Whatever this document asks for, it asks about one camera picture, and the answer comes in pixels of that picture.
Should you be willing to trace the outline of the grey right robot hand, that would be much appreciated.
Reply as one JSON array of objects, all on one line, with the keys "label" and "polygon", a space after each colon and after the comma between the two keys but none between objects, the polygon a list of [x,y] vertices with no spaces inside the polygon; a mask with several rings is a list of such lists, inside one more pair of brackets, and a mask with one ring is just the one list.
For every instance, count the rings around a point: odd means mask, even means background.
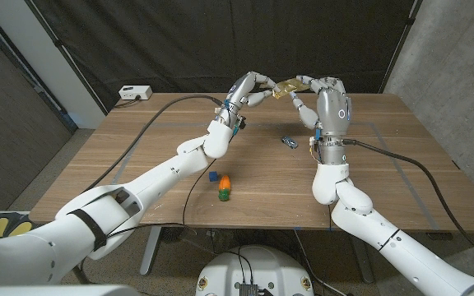
[{"label": "grey right robot hand", "polygon": [[295,79],[318,95],[317,110],[314,111],[295,92],[290,93],[301,122],[308,129],[320,129],[322,135],[345,136],[350,125],[351,99],[346,95],[342,81],[336,77],[313,78],[304,75],[298,75]]}]

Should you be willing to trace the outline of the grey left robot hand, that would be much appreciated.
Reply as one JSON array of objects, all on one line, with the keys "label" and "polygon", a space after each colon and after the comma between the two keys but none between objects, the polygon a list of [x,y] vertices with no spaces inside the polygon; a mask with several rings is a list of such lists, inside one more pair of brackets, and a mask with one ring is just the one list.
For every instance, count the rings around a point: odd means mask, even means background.
[{"label": "grey left robot hand", "polygon": [[[257,84],[265,84],[269,90],[252,93],[253,88]],[[233,113],[238,113],[244,104],[247,104],[249,107],[255,107],[271,96],[273,92],[280,91],[277,84],[268,76],[251,71],[234,83],[226,99],[229,101],[230,110]]]}]

